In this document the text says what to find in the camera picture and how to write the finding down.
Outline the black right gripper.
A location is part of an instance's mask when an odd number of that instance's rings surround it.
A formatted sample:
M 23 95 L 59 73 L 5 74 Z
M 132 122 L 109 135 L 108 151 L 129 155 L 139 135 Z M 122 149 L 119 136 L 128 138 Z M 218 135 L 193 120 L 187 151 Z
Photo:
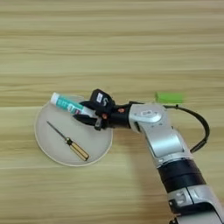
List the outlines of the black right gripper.
M 95 110 L 95 104 L 92 101 L 82 101 L 80 105 Z M 74 115 L 73 117 L 86 125 L 94 126 L 96 130 L 106 128 L 130 128 L 129 114 L 131 105 L 115 105 L 108 113 L 104 113 L 101 118 L 90 117 L 89 115 Z

